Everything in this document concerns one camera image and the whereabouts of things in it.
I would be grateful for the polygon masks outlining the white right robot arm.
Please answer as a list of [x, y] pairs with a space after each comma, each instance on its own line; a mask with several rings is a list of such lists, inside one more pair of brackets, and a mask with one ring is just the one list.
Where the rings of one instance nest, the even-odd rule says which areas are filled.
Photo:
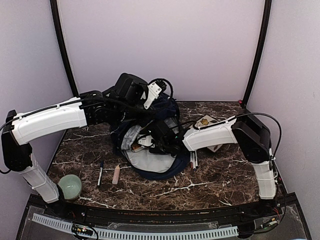
[[262, 200], [255, 205], [255, 213], [266, 217], [275, 208], [277, 178], [273, 162], [277, 151], [272, 149], [271, 131], [257, 118], [259, 115], [258, 112], [243, 113], [207, 125], [194, 123], [189, 128], [155, 121], [147, 131], [155, 146], [173, 157], [181, 152], [195, 155], [199, 149], [237, 144], [255, 171], [258, 195]]

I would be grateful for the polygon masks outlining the navy blue student backpack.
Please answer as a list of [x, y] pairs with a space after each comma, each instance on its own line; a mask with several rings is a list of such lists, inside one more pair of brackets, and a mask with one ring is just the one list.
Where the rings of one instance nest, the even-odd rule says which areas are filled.
[[[151, 106], [157, 110], [153, 119], [147, 117], [132, 119], [112, 124], [109, 130], [114, 153], [124, 157], [141, 177], [147, 180], [160, 181], [183, 171], [190, 161], [190, 152], [182, 143], [182, 137], [186, 129], [180, 123], [180, 109], [176, 100], [163, 93]], [[173, 118], [178, 124], [178, 132], [175, 137], [182, 146], [182, 151], [178, 155], [154, 154], [149, 152], [149, 148], [139, 152], [132, 151], [133, 143], [151, 147], [153, 138], [149, 131], [150, 124], [168, 118]]]

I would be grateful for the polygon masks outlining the orange green paperback book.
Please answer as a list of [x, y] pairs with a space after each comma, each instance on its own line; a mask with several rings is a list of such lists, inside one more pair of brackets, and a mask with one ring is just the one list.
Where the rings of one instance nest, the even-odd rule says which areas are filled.
[[149, 148], [149, 146], [140, 145], [140, 144], [138, 144], [138, 143], [133, 143], [133, 144], [131, 145], [131, 149], [132, 149], [132, 151], [133, 151], [134, 153], [138, 153], [138, 152], [140, 152], [140, 151], [142, 151], [142, 150], [145, 150], [145, 149], [148, 149], [148, 148]]

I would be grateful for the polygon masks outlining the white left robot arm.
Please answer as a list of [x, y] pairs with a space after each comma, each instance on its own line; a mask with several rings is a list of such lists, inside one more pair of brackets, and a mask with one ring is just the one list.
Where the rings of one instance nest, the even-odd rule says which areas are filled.
[[4, 165], [9, 172], [19, 174], [58, 217], [67, 218], [71, 208], [64, 202], [61, 188], [39, 164], [32, 143], [69, 129], [153, 114], [151, 105], [157, 97], [146, 91], [134, 92], [132, 96], [89, 91], [37, 110], [11, 110], [0, 128]]

